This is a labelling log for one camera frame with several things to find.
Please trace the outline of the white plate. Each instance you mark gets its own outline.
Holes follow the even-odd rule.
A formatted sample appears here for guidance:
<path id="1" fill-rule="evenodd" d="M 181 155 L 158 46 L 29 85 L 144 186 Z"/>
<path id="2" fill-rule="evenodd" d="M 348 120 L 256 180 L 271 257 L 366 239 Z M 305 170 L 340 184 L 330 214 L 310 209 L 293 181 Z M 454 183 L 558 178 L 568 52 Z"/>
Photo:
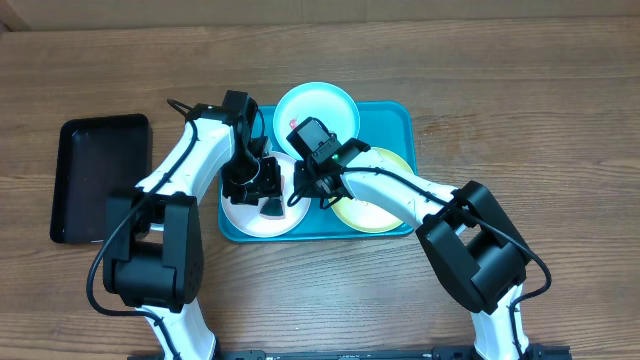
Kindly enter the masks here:
<path id="1" fill-rule="evenodd" d="M 274 217 L 261 214 L 266 199 L 260 199 L 256 206 L 232 205 L 230 200 L 220 197 L 219 227 L 230 240 L 235 242 L 288 241 L 293 230 L 307 215 L 311 200 L 302 199 L 293 207 L 287 200 L 294 190 L 294 167 L 296 160 L 286 153 L 272 152 L 271 156 L 281 167 L 283 216 Z"/>

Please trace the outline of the pink and black sponge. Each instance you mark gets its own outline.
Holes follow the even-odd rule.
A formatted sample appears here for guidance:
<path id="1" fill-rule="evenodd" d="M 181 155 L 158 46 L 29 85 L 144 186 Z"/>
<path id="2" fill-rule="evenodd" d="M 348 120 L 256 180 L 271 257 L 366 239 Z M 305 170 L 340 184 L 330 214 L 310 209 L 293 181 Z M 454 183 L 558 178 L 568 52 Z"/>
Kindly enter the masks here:
<path id="1" fill-rule="evenodd" d="M 269 197 L 260 209 L 260 214 L 267 218 L 282 218 L 284 216 L 283 198 Z"/>

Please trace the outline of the light blue plate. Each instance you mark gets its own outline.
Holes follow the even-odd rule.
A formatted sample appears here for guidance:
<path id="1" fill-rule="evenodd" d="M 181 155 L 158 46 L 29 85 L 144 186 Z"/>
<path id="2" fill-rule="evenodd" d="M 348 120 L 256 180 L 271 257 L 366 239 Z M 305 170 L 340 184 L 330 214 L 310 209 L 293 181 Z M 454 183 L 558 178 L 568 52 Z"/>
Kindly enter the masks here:
<path id="1" fill-rule="evenodd" d="M 296 160 L 301 157 L 286 137 L 308 117 L 319 119 L 341 143 L 359 135 L 360 114 L 348 93 L 325 82 L 300 84 L 281 98 L 272 120 L 276 141 L 286 154 Z"/>

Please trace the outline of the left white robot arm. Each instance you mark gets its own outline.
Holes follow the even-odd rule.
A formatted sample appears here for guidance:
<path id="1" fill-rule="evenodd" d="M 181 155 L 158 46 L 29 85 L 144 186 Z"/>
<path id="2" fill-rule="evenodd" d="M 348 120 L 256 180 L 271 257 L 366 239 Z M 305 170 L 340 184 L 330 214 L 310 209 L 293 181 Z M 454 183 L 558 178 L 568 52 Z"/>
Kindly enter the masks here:
<path id="1" fill-rule="evenodd" d="M 145 318 L 163 359 L 219 359 L 216 336 L 197 301 L 204 274 L 199 204 L 213 179 L 234 205 L 279 205 L 281 170 L 249 94 L 228 91 L 221 105 L 169 105 L 184 133 L 161 165 L 106 205 L 106 236 L 87 276 L 91 307 L 111 317 Z"/>

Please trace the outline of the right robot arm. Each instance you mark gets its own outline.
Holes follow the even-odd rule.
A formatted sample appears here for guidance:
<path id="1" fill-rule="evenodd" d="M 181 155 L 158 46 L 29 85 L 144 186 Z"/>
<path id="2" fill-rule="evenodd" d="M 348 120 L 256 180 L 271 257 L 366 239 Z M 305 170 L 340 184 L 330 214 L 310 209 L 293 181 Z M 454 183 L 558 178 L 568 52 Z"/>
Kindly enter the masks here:
<path id="1" fill-rule="evenodd" d="M 470 181 L 457 189 L 428 181 L 356 139 L 295 140 L 292 146 L 301 159 L 290 204 L 302 197 L 350 198 L 408 224 L 442 287 L 471 313 L 476 355 L 529 358 L 520 304 L 549 287 L 524 292 L 526 267 L 535 262 L 545 275 L 550 272 L 485 186 Z"/>

